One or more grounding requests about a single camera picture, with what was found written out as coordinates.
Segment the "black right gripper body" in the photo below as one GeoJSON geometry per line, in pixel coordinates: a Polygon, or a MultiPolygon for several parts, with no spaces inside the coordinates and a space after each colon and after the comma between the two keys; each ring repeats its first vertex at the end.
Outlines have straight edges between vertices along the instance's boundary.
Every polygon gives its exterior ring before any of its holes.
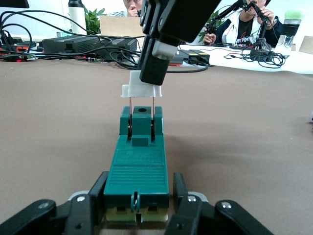
{"type": "Polygon", "coordinates": [[[158,23],[158,40],[177,46],[191,43],[205,25],[220,0],[169,0],[158,23]]]}

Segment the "black monitor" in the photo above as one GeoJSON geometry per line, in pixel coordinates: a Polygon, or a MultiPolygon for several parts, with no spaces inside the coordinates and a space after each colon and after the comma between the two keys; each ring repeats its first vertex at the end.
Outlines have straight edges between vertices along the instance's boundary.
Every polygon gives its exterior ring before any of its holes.
{"type": "Polygon", "coordinates": [[[29,8],[28,0],[0,0],[0,7],[29,8]]]}

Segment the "black adapter yellow label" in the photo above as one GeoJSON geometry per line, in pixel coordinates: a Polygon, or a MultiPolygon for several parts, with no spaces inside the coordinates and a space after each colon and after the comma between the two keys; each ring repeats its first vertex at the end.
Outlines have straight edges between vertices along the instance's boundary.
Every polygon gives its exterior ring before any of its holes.
{"type": "Polygon", "coordinates": [[[202,52],[201,50],[188,50],[187,51],[188,54],[188,59],[187,62],[189,64],[199,64],[199,62],[202,62],[206,65],[210,65],[210,55],[202,52]]]}

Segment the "small black power supply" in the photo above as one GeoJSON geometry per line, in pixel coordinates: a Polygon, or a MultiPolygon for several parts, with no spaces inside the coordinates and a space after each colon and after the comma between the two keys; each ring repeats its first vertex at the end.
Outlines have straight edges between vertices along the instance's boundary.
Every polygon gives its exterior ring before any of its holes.
{"type": "Polygon", "coordinates": [[[129,51],[137,51],[137,40],[133,38],[114,39],[109,44],[110,47],[123,48],[129,51]]]}

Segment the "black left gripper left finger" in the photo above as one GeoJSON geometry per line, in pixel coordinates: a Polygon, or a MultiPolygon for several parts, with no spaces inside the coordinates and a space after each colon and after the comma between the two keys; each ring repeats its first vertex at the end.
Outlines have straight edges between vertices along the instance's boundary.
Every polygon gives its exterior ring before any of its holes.
{"type": "Polygon", "coordinates": [[[95,235],[104,216],[104,171],[91,189],[78,192],[61,205],[37,200],[0,224],[0,235],[95,235]]]}

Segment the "white water bottle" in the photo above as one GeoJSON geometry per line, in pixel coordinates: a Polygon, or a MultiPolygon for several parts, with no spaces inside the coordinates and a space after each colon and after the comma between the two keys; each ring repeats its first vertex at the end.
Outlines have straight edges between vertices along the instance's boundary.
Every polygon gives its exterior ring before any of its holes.
{"type": "Polygon", "coordinates": [[[86,35],[85,10],[82,0],[68,0],[68,9],[73,33],[86,35]]]}

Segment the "brown wooden board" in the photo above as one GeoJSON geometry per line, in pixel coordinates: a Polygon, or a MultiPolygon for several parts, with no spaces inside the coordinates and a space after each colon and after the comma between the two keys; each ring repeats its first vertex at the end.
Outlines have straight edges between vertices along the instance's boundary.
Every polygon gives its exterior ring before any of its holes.
{"type": "Polygon", "coordinates": [[[105,36],[144,36],[139,17],[100,16],[101,34],[105,36]]]}

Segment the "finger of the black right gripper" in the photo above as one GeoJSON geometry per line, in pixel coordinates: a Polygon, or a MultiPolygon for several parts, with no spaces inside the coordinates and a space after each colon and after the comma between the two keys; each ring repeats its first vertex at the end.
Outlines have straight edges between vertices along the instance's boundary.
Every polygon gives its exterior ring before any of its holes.
{"type": "Polygon", "coordinates": [[[140,71],[140,80],[142,82],[153,85],[162,85],[165,75],[167,73],[169,62],[173,59],[174,55],[176,54],[177,46],[172,46],[158,40],[159,19],[169,0],[153,0],[153,1],[156,4],[156,8],[154,12],[152,26],[150,29],[150,35],[156,41],[153,49],[153,56],[156,59],[151,67],[149,67],[147,70],[140,71]]]}
{"type": "Polygon", "coordinates": [[[156,41],[150,35],[155,8],[156,4],[153,0],[143,0],[140,15],[140,25],[142,26],[142,32],[144,33],[145,37],[137,67],[137,69],[140,71],[147,70],[152,66],[156,59],[153,56],[153,49],[156,41]]]}

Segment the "brown cardboard sheet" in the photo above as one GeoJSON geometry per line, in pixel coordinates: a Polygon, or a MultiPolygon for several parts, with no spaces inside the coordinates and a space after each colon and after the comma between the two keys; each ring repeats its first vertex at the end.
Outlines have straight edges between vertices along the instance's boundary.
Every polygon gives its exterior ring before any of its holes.
{"type": "Polygon", "coordinates": [[[313,55],[313,36],[304,36],[299,51],[313,55]]]}

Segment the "person in dark jacket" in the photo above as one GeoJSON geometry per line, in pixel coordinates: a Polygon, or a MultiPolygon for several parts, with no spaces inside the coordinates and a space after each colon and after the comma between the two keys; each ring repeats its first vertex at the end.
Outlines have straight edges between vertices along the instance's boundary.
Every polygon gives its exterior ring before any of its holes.
{"type": "MultiPolygon", "coordinates": [[[[246,0],[248,3],[254,1],[256,5],[267,9],[271,0],[246,0]]],[[[245,11],[236,11],[225,22],[223,22],[214,33],[217,38],[214,44],[233,44],[250,46],[256,43],[262,26],[262,19],[257,16],[254,8],[245,11]]],[[[271,47],[276,47],[282,33],[282,23],[278,16],[272,25],[266,26],[265,40],[271,47]]]]}

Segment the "green terminal block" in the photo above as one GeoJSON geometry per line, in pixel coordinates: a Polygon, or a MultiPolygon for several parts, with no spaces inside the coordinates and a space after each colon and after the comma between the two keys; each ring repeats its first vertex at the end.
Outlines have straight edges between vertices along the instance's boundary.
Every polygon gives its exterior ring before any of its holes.
{"type": "Polygon", "coordinates": [[[169,183],[160,106],[125,106],[104,189],[107,221],[165,222],[169,183]]]}

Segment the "black box red stripe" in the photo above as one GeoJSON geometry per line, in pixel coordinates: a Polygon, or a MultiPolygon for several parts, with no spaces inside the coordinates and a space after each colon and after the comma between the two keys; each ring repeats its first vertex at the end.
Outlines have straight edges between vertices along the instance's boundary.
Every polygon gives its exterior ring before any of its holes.
{"type": "Polygon", "coordinates": [[[177,54],[173,57],[173,59],[169,62],[170,66],[180,66],[183,64],[184,56],[177,54]]]}

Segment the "clear bottle green lid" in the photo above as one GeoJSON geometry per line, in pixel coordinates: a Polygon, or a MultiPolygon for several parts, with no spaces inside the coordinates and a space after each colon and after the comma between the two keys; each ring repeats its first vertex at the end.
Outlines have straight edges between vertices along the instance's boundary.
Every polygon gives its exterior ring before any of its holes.
{"type": "Polygon", "coordinates": [[[280,53],[284,57],[290,56],[293,39],[305,14],[306,11],[304,9],[290,9],[286,11],[284,23],[282,24],[282,33],[274,50],[275,53],[280,53]]]}

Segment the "person covering mouth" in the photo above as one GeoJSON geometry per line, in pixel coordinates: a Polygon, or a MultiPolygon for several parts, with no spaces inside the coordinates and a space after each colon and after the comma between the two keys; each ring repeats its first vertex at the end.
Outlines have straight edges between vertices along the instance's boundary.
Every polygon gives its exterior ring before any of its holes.
{"type": "Polygon", "coordinates": [[[143,0],[123,0],[125,10],[109,13],[108,16],[135,17],[141,16],[143,0]]]}

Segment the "operator left hand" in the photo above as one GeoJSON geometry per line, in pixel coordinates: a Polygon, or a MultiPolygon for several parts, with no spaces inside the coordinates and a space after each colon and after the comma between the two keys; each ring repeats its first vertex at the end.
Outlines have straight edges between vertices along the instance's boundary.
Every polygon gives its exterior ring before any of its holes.
{"type": "Polygon", "coordinates": [[[271,10],[261,8],[261,13],[268,18],[268,25],[272,25],[275,20],[275,14],[271,10]]]}

